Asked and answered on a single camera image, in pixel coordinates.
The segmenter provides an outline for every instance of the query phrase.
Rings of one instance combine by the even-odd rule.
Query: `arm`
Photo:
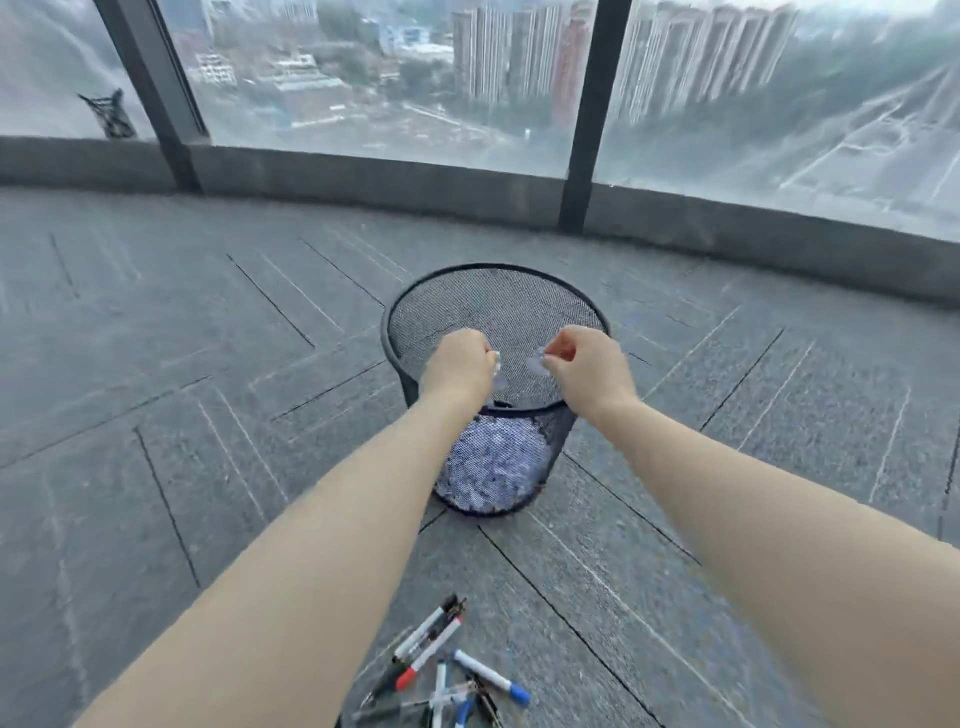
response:
[[[77,725],[333,728],[495,362],[483,334],[447,336],[420,401],[270,525]]]
[[[829,719],[957,724],[960,551],[661,415],[600,332],[565,329],[547,351],[567,402],[626,456]]]

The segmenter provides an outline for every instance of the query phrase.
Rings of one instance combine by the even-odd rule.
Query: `black window mullion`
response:
[[[580,111],[560,207],[559,227],[564,232],[579,234],[584,231],[593,189],[593,171],[607,123],[630,7],[630,0],[599,0],[597,4],[587,72],[584,75],[584,91],[580,98]]]

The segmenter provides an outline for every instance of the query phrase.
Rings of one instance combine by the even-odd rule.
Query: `glass window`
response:
[[[214,143],[550,177],[595,5],[160,0]]]
[[[0,0],[0,134],[154,137],[93,0]]]
[[[597,182],[960,233],[960,0],[635,0]]]

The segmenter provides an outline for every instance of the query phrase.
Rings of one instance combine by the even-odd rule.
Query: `mesh trash can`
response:
[[[501,370],[487,403],[453,446],[434,492],[468,516],[504,516],[533,501],[576,415],[540,364],[564,326],[610,333],[593,302],[560,279],[517,265],[471,263],[412,283],[387,306],[381,339],[407,406],[441,339],[460,328],[487,335]]]

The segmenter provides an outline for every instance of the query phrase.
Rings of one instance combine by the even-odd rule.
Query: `small plastic piece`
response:
[[[534,352],[534,355],[527,359],[527,371],[534,376],[550,376],[550,370],[543,366],[543,358],[546,356],[546,347],[540,347]]]

